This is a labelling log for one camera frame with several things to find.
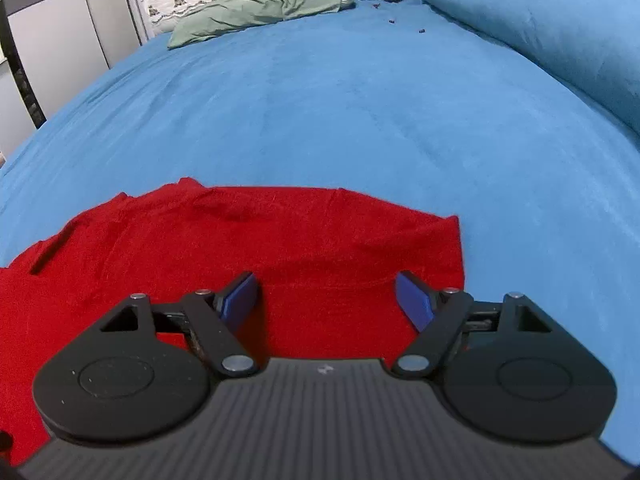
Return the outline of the grey white wardrobe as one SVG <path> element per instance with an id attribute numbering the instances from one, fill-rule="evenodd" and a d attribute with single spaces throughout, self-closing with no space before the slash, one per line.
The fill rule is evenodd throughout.
<path id="1" fill-rule="evenodd" d="M 1 0 L 1 153 L 137 50 L 137 0 Z"/>

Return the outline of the red knit garment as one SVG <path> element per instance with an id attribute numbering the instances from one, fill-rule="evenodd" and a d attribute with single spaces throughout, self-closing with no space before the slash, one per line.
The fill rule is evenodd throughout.
<path id="1" fill-rule="evenodd" d="M 1 427 L 12 464 L 47 442 L 32 381 L 51 356 L 119 301 L 173 302 L 245 271 L 262 303 L 242 324 L 257 359 L 393 361 L 416 332 L 394 279 L 464 284 L 457 218 L 342 188 L 208 188 L 184 178 L 118 194 L 78 214 L 1 269 Z"/>

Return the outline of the blue duvet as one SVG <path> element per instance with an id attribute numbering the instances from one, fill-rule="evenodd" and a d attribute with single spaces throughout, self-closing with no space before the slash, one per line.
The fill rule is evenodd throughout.
<path id="1" fill-rule="evenodd" d="M 639 128 L 639 0 L 423 0 Z"/>

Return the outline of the green pillow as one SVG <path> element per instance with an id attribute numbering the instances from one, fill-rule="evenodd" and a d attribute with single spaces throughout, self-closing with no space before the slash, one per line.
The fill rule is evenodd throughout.
<path id="1" fill-rule="evenodd" d="M 356 0 L 215 0 L 180 18 L 168 39 L 175 50 L 252 27 L 352 8 Z"/>

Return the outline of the blue bed sheet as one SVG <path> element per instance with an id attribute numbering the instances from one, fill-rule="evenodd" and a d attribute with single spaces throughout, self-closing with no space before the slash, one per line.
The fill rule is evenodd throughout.
<path id="1" fill-rule="evenodd" d="M 611 370 L 639 458 L 639 138 L 421 0 L 169 50 L 157 37 L 1 171 L 1 260 L 81 211 L 192 177 L 349 188 L 460 219 L 466 289 L 524 292 Z"/>

